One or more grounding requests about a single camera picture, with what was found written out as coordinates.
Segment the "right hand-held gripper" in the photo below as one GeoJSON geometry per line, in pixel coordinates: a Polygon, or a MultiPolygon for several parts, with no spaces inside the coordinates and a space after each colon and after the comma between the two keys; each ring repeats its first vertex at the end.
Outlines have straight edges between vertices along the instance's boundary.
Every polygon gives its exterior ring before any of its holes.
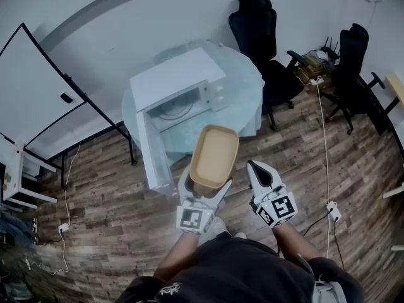
{"type": "Polygon", "coordinates": [[[277,170],[255,160],[248,160],[246,168],[254,193],[250,202],[253,212],[269,228],[277,227],[296,216],[298,209],[294,195],[282,184],[277,170]]]}

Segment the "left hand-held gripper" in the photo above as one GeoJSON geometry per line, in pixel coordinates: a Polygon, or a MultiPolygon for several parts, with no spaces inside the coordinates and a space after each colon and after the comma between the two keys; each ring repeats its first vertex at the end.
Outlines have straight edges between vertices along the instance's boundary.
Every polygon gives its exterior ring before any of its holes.
{"type": "Polygon", "coordinates": [[[232,185],[230,178],[214,195],[209,198],[196,198],[193,194],[193,181],[188,165],[182,172],[177,189],[180,205],[177,207],[176,227],[184,233],[203,235],[215,218],[218,206],[232,185]]]}

